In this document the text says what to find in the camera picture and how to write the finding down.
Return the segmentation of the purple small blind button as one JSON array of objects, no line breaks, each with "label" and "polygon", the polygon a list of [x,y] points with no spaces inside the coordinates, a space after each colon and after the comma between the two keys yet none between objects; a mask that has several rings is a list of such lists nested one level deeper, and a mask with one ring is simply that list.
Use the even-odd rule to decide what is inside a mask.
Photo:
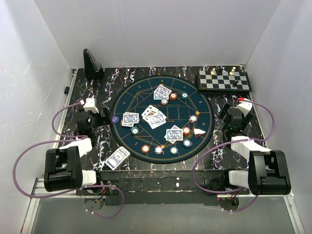
[{"label": "purple small blind button", "polygon": [[118,117],[118,116],[112,116],[111,122],[112,122],[113,124],[118,123],[118,122],[119,122],[119,117]]}]

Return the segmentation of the green chips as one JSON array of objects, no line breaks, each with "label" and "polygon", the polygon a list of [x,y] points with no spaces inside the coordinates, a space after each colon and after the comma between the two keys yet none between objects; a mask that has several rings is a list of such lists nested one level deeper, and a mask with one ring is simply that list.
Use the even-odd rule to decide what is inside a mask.
[{"label": "green chips", "polygon": [[137,128],[137,127],[132,127],[131,128],[131,133],[133,134],[133,135],[137,135],[138,133],[139,133],[139,129]]},{"label": "green chips", "polygon": [[192,146],[192,142],[188,139],[185,139],[183,140],[183,145],[186,147],[186,148],[189,148]]},{"label": "green chips", "polygon": [[182,93],[181,94],[181,99],[187,100],[188,99],[188,94],[187,93]]}]

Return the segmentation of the blue white chips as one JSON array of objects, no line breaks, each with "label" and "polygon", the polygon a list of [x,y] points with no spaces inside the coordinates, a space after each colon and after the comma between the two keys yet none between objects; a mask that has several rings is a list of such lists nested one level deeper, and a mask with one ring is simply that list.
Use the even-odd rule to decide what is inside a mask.
[{"label": "blue white chips", "polygon": [[164,98],[164,99],[162,99],[162,100],[161,100],[161,105],[162,105],[162,106],[166,106],[166,105],[168,105],[168,100],[167,100],[167,99],[165,99],[165,98]]},{"label": "blue white chips", "polygon": [[196,121],[197,121],[197,116],[195,116],[195,115],[190,116],[190,118],[189,118],[189,122],[190,122],[190,123],[194,123],[194,122],[196,122]]}]

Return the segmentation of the blue playing card box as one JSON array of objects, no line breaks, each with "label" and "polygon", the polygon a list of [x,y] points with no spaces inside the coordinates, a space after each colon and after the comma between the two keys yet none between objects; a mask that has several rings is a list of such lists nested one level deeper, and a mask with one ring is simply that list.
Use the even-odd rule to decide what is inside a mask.
[{"label": "blue playing card box", "polygon": [[111,169],[116,170],[125,159],[127,159],[130,156],[130,152],[124,148],[123,146],[120,146],[117,150],[115,150],[106,160],[105,164]]}]

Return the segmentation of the orange chips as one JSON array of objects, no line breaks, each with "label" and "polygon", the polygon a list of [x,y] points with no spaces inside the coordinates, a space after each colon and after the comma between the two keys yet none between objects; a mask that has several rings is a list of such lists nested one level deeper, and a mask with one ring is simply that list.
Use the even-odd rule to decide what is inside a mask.
[{"label": "orange chips", "polygon": [[170,100],[176,100],[177,99],[177,94],[176,93],[170,93],[169,99]]},{"label": "orange chips", "polygon": [[182,131],[184,136],[189,136],[191,134],[191,129],[189,127],[183,127]]}]

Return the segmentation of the orange poker chip stack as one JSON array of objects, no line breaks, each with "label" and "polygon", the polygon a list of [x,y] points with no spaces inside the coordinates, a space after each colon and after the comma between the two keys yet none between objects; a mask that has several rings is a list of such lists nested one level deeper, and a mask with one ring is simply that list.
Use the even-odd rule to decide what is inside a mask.
[{"label": "orange poker chip stack", "polygon": [[143,145],[141,147],[141,150],[142,150],[143,153],[147,153],[150,150],[150,146],[149,145]]}]

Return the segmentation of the blue white poker chip stack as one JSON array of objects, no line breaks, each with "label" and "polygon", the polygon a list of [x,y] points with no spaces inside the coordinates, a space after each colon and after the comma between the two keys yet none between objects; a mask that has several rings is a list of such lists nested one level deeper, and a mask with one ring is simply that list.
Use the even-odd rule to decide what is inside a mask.
[{"label": "blue white poker chip stack", "polygon": [[156,146],[156,147],[155,147],[155,153],[156,153],[157,155],[162,154],[162,153],[163,153],[162,147],[161,147],[161,146]]}]

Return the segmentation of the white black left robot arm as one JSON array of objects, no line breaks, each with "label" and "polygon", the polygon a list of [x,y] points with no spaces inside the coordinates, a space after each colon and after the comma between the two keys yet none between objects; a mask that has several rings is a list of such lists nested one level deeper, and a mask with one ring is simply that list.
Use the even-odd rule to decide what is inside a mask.
[{"label": "white black left robot arm", "polygon": [[108,108],[99,113],[79,110],[75,133],[87,136],[80,140],[46,152],[44,186],[46,191],[54,192],[66,189],[78,189],[87,186],[88,191],[98,195],[104,184],[100,174],[94,170],[83,170],[80,158],[92,151],[96,144],[97,127],[112,124],[112,115]]}]

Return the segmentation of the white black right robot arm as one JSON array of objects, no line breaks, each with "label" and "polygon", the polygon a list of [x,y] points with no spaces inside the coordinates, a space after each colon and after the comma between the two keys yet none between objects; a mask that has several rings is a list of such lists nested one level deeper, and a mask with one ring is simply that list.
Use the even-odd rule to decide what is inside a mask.
[{"label": "white black right robot arm", "polygon": [[253,105],[241,102],[236,107],[225,104],[219,119],[223,121],[223,142],[227,147],[244,157],[248,169],[229,169],[220,187],[227,194],[238,187],[250,190],[253,195],[288,195],[291,192],[291,181],[285,154],[270,150],[258,144],[243,133],[253,115]]}]

